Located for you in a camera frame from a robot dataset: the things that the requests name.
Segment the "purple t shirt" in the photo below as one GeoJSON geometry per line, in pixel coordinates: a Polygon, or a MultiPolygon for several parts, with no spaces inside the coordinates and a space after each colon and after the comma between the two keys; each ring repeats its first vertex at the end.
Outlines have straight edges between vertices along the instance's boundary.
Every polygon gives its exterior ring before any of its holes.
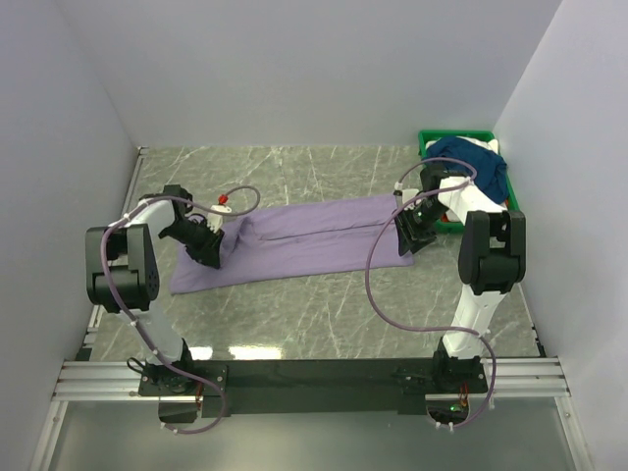
{"type": "Polygon", "coordinates": [[[258,209],[223,225],[221,267],[205,267],[179,250],[170,292],[184,294],[253,282],[406,267],[398,254],[391,194],[258,209]]]}

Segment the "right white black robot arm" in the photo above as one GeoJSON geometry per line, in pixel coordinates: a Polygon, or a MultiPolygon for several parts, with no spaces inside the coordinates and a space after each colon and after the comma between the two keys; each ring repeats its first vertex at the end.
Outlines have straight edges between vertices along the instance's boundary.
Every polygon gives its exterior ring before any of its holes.
{"type": "Polygon", "coordinates": [[[505,296],[526,271],[526,219],[493,202],[469,177],[440,163],[420,174],[422,187],[394,185],[393,195],[403,209],[394,219],[398,253],[414,254],[437,238],[435,224],[452,213],[463,225],[457,258],[461,295],[451,329],[442,336],[433,356],[431,380],[451,392],[465,381],[480,379],[484,334],[505,296]]]}

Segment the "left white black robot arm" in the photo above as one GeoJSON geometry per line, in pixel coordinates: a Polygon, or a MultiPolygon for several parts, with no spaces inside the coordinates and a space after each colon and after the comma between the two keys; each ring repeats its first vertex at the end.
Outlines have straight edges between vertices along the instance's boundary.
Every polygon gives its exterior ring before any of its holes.
{"type": "Polygon", "coordinates": [[[131,327],[146,359],[131,358],[128,366],[145,384],[168,393],[189,393],[202,384],[185,340],[156,303],[161,282],[154,240],[170,237],[192,260],[219,268],[228,200],[221,195],[208,215],[194,214],[191,193],[170,184],[144,195],[120,221],[85,234],[88,298],[131,327]]]}

